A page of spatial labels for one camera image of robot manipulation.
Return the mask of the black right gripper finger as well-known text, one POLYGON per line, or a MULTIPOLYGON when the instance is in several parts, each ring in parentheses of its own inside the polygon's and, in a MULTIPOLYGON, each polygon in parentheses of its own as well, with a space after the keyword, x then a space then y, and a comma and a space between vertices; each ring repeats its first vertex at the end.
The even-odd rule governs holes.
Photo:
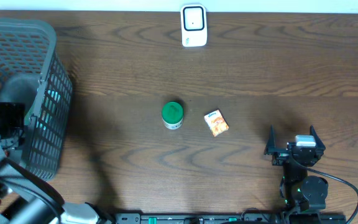
POLYGON ((271 125, 269 129, 268 140, 264 149, 264 155, 272 155, 275 153, 275 151, 276 151, 275 133, 274 133, 273 126, 271 125))
POLYGON ((314 140, 316 142, 316 153, 317 153, 317 155, 322 156, 324 154, 326 146, 323 144, 322 140, 317 135, 313 125, 310 126, 310 134, 314 137, 314 140))

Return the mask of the green lid jar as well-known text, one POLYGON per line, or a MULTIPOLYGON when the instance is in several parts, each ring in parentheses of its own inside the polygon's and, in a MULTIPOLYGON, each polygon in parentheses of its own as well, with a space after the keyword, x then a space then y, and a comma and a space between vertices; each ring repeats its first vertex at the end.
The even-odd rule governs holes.
POLYGON ((178 129, 183 124, 184 112, 181 104, 171 101, 162 108, 162 120, 167 129, 178 129))

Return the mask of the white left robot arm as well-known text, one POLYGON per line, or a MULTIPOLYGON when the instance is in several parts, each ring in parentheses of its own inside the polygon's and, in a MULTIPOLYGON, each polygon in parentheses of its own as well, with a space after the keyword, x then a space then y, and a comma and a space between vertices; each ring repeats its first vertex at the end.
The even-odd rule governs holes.
POLYGON ((2 137, 24 133, 22 103, 0 103, 0 223, 115 223, 92 204, 66 203, 48 183, 6 156, 2 137))

